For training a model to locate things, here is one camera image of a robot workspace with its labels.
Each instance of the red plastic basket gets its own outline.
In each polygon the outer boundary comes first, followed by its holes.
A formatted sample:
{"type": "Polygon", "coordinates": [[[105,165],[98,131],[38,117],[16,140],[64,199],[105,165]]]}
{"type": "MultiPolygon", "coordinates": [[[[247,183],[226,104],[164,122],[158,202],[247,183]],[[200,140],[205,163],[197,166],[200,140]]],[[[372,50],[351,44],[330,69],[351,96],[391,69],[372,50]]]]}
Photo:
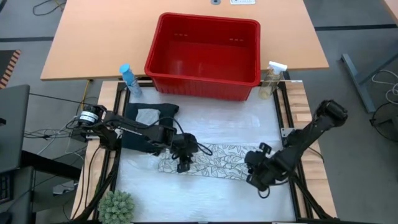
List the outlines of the red plastic basket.
{"type": "Polygon", "coordinates": [[[161,93],[246,100],[261,79],[260,24],[164,13],[145,73],[161,93]]]}

